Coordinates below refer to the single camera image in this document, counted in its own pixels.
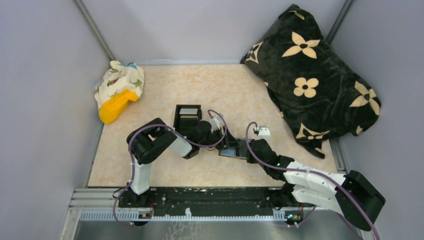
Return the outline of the brown leather card holder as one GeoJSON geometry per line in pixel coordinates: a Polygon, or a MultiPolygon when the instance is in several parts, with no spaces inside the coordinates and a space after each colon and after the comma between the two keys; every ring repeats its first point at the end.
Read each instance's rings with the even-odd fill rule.
{"type": "Polygon", "coordinates": [[[239,143],[238,147],[219,150],[218,155],[220,157],[247,160],[248,155],[249,155],[249,151],[248,151],[246,139],[245,138],[237,138],[236,140],[239,143]]]}

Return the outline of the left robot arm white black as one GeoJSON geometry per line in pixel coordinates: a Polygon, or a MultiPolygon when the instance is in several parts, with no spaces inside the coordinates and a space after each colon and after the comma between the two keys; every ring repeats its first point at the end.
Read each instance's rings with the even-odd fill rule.
{"type": "Polygon", "coordinates": [[[150,189],[152,163],[167,149],[184,159],[191,159],[201,148],[221,151],[241,145],[218,115],[210,120],[190,117],[176,121],[174,127],[166,125],[157,117],[131,132],[126,142],[131,156],[131,178],[128,184],[136,195],[142,195],[150,189]]]}

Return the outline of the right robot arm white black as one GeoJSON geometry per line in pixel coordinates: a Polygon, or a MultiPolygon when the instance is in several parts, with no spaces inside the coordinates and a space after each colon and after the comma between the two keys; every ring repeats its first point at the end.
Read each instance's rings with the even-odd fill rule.
{"type": "Polygon", "coordinates": [[[331,210],[363,231],[372,230],[386,203],[360,172],[332,173],[309,167],[276,154],[264,139],[249,142],[247,161],[259,164],[272,179],[288,184],[286,190],[296,202],[331,210]]]}

